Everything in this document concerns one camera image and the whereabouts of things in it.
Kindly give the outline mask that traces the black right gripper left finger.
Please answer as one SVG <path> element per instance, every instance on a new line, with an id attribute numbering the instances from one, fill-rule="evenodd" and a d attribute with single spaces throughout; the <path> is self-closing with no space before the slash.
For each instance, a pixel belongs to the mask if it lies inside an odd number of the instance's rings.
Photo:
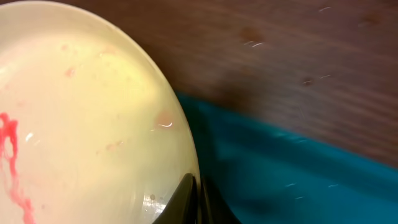
<path id="1" fill-rule="evenodd" d="M 196 178 L 186 173 L 153 224 L 196 224 L 198 213 L 198 190 Z"/>

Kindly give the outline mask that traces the yellow-green plate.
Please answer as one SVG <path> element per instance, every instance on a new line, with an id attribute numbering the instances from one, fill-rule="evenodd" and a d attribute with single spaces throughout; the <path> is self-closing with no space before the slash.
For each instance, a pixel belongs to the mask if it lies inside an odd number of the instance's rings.
<path id="1" fill-rule="evenodd" d="M 189 125 L 136 42 L 78 7 L 1 5 L 2 223 L 152 223 L 185 175 Z"/>

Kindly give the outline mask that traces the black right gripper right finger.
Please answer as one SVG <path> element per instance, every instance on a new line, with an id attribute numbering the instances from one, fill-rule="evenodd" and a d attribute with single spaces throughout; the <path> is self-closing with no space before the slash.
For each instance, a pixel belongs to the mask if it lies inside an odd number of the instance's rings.
<path id="1" fill-rule="evenodd" d="M 217 186 L 207 177 L 201 179 L 200 208 L 202 224 L 241 224 Z"/>

